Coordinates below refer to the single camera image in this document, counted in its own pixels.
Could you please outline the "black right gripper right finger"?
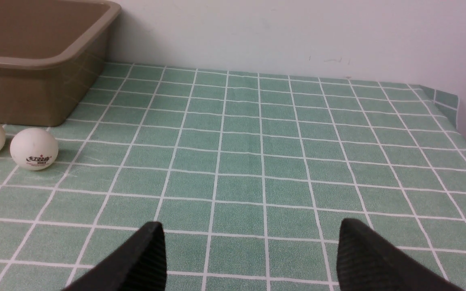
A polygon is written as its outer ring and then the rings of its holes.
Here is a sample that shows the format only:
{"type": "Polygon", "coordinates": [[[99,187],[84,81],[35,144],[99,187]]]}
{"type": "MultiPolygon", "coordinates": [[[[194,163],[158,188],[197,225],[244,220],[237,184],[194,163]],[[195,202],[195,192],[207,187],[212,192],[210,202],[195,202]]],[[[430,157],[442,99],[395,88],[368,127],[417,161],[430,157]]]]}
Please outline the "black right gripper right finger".
{"type": "Polygon", "coordinates": [[[336,272],[342,291],[459,291],[355,218],[342,220],[336,272]]]}

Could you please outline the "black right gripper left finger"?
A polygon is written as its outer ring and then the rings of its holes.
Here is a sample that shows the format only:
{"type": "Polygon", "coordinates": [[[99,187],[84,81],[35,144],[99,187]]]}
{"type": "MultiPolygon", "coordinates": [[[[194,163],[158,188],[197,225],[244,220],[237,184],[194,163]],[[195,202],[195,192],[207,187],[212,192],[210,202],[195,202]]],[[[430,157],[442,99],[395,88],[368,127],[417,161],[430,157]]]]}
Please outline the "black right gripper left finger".
{"type": "Polygon", "coordinates": [[[166,241],[158,221],[145,223],[114,252],[65,291],[164,291],[166,241]]]}

